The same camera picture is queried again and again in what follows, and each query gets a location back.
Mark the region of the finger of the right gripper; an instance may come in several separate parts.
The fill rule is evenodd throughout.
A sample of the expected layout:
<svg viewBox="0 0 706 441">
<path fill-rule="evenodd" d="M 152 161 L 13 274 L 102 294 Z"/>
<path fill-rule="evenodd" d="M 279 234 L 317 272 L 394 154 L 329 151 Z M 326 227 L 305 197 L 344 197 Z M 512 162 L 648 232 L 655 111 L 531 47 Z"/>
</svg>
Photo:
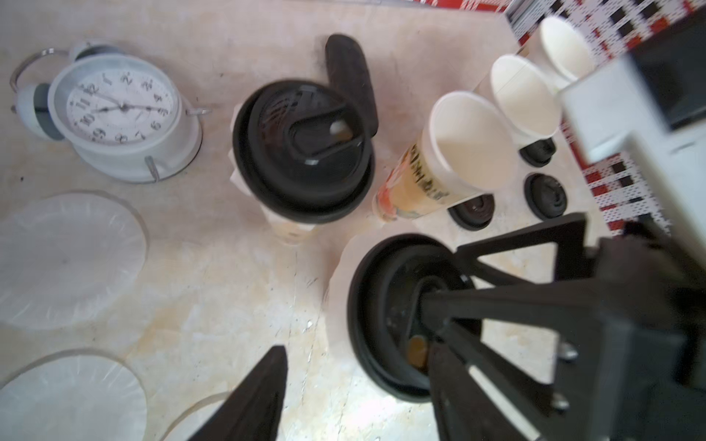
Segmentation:
<svg viewBox="0 0 706 441">
<path fill-rule="evenodd" d="M 418 315 L 422 325 L 442 339 L 450 325 L 459 325 L 466 338 L 479 339 L 483 321 L 492 320 L 552 330 L 570 342 L 600 342 L 601 288 L 597 279 L 573 279 L 438 291 L 420 297 Z"/>
<path fill-rule="evenodd" d="M 465 244 L 454 254 L 454 266 L 464 275 L 484 281 L 524 281 L 521 277 L 480 262 L 479 258 L 531 246 L 556 244 L 553 280 L 585 279 L 588 276 L 588 257 L 584 248 L 587 223 L 585 213 L 571 213 L 512 233 Z"/>
</svg>

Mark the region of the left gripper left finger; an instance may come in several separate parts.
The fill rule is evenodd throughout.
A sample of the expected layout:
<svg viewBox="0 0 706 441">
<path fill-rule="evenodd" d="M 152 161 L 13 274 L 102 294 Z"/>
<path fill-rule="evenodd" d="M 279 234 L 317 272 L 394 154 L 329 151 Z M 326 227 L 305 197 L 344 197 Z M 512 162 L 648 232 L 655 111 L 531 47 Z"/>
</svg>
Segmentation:
<svg viewBox="0 0 706 441">
<path fill-rule="evenodd" d="M 274 345 L 191 437 L 193 440 L 277 439 L 287 386 L 288 358 Z"/>
</svg>

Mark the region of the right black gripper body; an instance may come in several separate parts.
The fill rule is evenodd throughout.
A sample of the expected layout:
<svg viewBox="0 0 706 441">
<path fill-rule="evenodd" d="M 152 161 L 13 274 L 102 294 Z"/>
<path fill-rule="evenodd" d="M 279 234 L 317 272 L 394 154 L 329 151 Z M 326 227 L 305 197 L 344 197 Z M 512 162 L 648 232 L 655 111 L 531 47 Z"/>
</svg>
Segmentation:
<svg viewBox="0 0 706 441">
<path fill-rule="evenodd" d="M 630 222 L 589 281 L 598 353 L 557 439 L 704 439 L 705 269 L 654 222 Z"/>
</svg>

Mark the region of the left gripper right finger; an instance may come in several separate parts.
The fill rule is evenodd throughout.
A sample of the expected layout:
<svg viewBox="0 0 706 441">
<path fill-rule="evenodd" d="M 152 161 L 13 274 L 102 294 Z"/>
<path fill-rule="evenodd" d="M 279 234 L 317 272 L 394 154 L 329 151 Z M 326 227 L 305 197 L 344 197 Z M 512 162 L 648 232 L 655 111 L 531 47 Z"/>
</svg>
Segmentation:
<svg viewBox="0 0 706 441">
<path fill-rule="evenodd" d="M 530 377 L 495 351 L 475 341 L 468 347 L 472 361 L 491 380 L 498 380 L 498 389 L 522 398 L 526 396 Z M 428 360 L 428 377 L 434 415 L 441 440 L 524 440 L 524 434 L 510 422 L 467 369 L 467 360 L 452 347 L 436 342 Z"/>
</svg>

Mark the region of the black cup lid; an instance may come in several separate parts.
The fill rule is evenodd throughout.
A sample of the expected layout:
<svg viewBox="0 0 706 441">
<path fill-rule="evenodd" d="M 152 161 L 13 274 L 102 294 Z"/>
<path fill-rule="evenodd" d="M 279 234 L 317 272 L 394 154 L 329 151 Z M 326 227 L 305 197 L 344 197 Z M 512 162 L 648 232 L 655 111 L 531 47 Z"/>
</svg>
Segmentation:
<svg viewBox="0 0 706 441">
<path fill-rule="evenodd" d="M 535 141 L 519 151 L 521 158 L 528 164 L 536 168 L 549 165 L 556 153 L 556 146 L 552 138 Z"/>
<path fill-rule="evenodd" d="M 418 233 L 382 240 L 362 258 L 349 286 L 347 330 L 356 360 L 380 389 L 413 404 L 430 401 L 426 369 L 411 365 L 409 339 L 434 341 L 417 315 L 419 294 L 475 288 L 441 242 Z"/>
<path fill-rule="evenodd" d="M 492 194 L 471 198 L 448 209 L 452 220 L 467 231 L 480 231 L 492 222 L 496 203 Z"/>
<path fill-rule="evenodd" d="M 305 80 L 262 86 L 233 123 L 235 168 L 257 201 L 291 222 L 353 213 L 375 175 L 370 131 L 338 91 Z"/>
<path fill-rule="evenodd" d="M 530 174 L 525 178 L 524 196 L 532 213 L 543 221 L 563 216 L 568 206 L 561 183 L 544 174 Z"/>
</svg>

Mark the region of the translucent paper disc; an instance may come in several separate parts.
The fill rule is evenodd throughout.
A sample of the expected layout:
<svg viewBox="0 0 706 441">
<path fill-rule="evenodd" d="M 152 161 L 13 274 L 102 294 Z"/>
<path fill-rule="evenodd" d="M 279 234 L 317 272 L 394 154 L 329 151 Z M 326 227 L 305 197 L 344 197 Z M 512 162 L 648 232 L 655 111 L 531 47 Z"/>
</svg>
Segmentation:
<svg viewBox="0 0 706 441">
<path fill-rule="evenodd" d="M 136 212 L 115 198 L 32 202 L 1 222 L 1 322 L 54 330 L 92 320 L 136 281 L 147 251 Z"/>
<path fill-rule="evenodd" d="M 107 356 L 57 353 L 1 386 L 3 440 L 142 440 L 146 425 L 143 385 Z"/>
<path fill-rule="evenodd" d="M 215 415 L 229 395 L 229 392 L 221 392 L 193 404 L 167 428 L 162 440 L 189 440 Z"/>
</svg>

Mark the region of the black cup lid front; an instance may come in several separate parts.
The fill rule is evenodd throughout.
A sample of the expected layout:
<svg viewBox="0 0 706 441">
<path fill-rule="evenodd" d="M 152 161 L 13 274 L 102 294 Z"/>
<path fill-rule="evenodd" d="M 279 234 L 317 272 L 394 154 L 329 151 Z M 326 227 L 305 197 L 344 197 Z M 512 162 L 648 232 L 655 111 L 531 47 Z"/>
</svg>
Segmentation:
<svg viewBox="0 0 706 441">
<path fill-rule="evenodd" d="M 543 221 L 563 216 L 568 206 L 561 183 L 544 174 L 530 174 L 525 178 L 524 196 L 532 213 Z"/>
</svg>

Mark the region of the translucent paper disc front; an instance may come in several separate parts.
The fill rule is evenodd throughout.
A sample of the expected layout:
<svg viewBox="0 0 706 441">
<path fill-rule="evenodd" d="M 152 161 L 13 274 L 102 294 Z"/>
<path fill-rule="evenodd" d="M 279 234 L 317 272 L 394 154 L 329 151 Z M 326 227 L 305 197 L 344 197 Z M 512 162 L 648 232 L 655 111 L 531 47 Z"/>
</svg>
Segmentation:
<svg viewBox="0 0 706 441">
<path fill-rule="evenodd" d="M 229 392 L 221 392 L 193 404 L 167 428 L 162 440 L 189 440 L 215 415 L 229 395 Z"/>
</svg>

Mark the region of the paper cup red flowers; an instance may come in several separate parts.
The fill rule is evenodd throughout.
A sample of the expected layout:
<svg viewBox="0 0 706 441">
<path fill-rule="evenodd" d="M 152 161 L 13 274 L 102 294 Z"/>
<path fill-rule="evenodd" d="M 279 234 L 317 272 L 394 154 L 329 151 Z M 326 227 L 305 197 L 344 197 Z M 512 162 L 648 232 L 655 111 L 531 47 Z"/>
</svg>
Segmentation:
<svg viewBox="0 0 706 441">
<path fill-rule="evenodd" d="M 524 57 L 498 57 L 474 92 L 498 108 L 519 149 L 550 139 L 559 130 L 562 108 L 553 87 Z"/>
</svg>

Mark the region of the black glasses case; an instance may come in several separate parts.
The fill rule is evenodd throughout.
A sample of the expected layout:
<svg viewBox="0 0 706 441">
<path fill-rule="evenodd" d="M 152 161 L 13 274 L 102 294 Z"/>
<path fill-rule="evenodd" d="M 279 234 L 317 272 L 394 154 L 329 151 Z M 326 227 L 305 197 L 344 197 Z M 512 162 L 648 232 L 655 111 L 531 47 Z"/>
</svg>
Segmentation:
<svg viewBox="0 0 706 441">
<path fill-rule="evenodd" d="M 360 44 L 344 34 L 332 34 L 325 43 L 325 63 L 330 87 L 345 95 L 360 111 L 369 135 L 379 130 L 371 74 Z"/>
</svg>

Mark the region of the white twin-bell alarm clock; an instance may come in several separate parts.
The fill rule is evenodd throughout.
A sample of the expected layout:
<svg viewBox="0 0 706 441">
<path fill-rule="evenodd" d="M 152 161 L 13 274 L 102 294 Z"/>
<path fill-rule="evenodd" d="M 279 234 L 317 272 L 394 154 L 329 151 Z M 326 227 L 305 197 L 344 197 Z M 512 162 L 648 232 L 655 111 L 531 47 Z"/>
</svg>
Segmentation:
<svg viewBox="0 0 706 441">
<path fill-rule="evenodd" d="M 63 56 L 68 65 L 49 83 L 18 86 L 31 64 L 49 56 Z M 33 53 L 9 84 L 12 110 L 30 132 L 68 141 L 86 163 L 117 180 L 158 183 L 200 152 L 200 117 L 209 110 L 191 106 L 161 69 L 108 42 Z"/>
</svg>

